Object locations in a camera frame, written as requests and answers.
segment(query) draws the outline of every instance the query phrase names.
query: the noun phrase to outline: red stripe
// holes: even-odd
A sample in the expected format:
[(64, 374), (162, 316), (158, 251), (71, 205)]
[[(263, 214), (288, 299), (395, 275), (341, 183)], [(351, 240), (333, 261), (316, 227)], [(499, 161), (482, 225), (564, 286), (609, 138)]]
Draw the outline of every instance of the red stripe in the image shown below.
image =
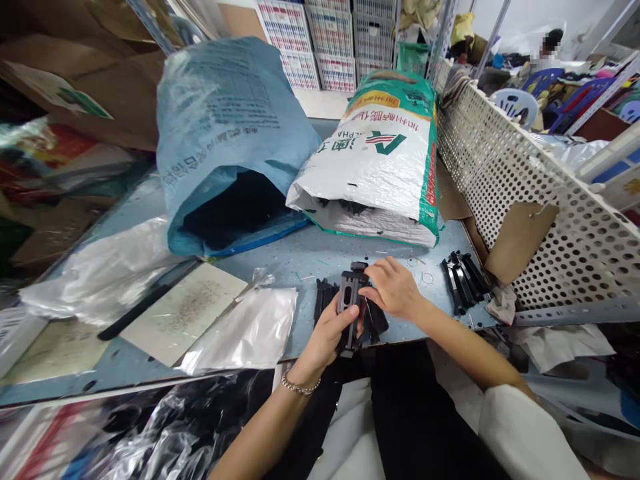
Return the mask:
[(14, 480), (33, 480), (38, 477), (42, 468), (49, 460), (51, 451), (56, 446), (56, 443), (53, 442), (56, 435), (80, 413), (82, 410), (81, 407), (85, 403), (86, 402), (71, 403), (60, 409)]

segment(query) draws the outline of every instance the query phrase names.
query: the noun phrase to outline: silver bracelet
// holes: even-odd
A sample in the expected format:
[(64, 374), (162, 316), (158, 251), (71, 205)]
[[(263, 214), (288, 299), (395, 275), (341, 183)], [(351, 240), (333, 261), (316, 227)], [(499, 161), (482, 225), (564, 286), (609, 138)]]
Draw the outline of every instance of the silver bracelet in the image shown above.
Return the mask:
[(298, 385), (294, 385), (287, 379), (287, 374), (289, 373), (289, 370), (287, 370), (282, 374), (280, 383), (282, 383), (282, 385), (284, 385), (286, 388), (288, 388), (291, 391), (298, 392), (304, 395), (305, 397), (309, 397), (316, 390), (316, 388), (318, 388), (318, 385), (320, 385), (320, 379), (318, 379), (318, 383), (316, 383), (314, 386), (308, 389), (299, 387)]

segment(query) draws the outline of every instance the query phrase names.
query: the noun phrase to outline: plastic chair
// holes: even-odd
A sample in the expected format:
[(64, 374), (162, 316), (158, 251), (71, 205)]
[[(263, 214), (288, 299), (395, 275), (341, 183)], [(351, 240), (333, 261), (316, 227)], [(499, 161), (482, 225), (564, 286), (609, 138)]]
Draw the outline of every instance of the plastic chair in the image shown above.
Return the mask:
[(622, 107), (620, 118), (629, 123), (635, 123), (636, 120), (640, 119), (640, 100), (630, 101)]
[(524, 130), (531, 130), (538, 115), (538, 102), (528, 92), (518, 89), (502, 89), (494, 93), (495, 104), (502, 108), (510, 118), (522, 115)]
[(542, 92), (548, 90), (556, 79), (565, 74), (564, 69), (545, 69), (532, 74), (522, 87), (522, 90), (528, 92), (530, 86), (535, 84), (531, 94), (534, 98), (538, 98)]
[(557, 105), (549, 105), (545, 109), (545, 113), (553, 113), (557, 116), (549, 129), (549, 133), (562, 133), (559, 130), (566, 130), (580, 116), (583, 110), (586, 110), (613, 82), (615, 82), (615, 78), (591, 80), (578, 88), (559, 107)]

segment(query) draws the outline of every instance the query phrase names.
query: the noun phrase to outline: white sleeve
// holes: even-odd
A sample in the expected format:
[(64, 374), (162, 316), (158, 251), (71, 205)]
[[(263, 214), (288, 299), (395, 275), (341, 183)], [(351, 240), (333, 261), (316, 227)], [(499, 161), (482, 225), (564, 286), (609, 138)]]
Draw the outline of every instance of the white sleeve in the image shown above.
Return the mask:
[(589, 480), (555, 420), (510, 385), (485, 393), (478, 436), (513, 480)]

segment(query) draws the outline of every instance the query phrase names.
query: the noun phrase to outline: stacked crates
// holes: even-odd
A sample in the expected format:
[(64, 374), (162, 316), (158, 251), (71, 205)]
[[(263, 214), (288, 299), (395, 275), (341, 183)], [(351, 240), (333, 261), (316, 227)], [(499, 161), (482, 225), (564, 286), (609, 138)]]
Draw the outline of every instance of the stacked crates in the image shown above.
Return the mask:
[(280, 50), (291, 86), (320, 90), (304, 6), (279, 0), (257, 0), (257, 4), (267, 36)]
[(377, 69), (393, 68), (397, 0), (353, 0), (357, 82)]
[(323, 88), (355, 91), (353, 21), (349, 0), (307, 0), (305, 9)]

